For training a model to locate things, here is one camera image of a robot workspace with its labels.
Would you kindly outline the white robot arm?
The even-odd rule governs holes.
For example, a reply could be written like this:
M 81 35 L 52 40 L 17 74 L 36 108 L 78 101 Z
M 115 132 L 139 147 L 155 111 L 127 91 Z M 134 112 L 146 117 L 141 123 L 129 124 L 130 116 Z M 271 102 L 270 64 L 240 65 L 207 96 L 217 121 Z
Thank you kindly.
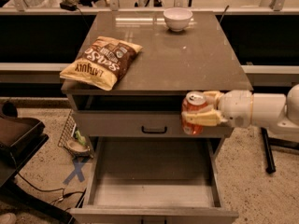
M 256 126 L 278 134 L 298 134 L 299 86 L 287 95 L 247 90 L 189 92 L 181 116 L 187 123 L 203 127 Z

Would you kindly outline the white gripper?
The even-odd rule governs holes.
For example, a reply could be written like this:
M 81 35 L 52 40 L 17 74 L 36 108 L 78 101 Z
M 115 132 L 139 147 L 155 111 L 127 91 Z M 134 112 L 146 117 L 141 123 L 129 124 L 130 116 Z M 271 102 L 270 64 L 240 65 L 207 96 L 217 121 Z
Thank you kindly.
M 206 102 L 218 107 L 207 112 L 183 111 L 182 117 L 190 124 L 217 126 L 223 122 L 231 127 L 246 128 L 250 125 L 253 95 L 250 91 L 234 90 L 227 93 L 205 91 Z

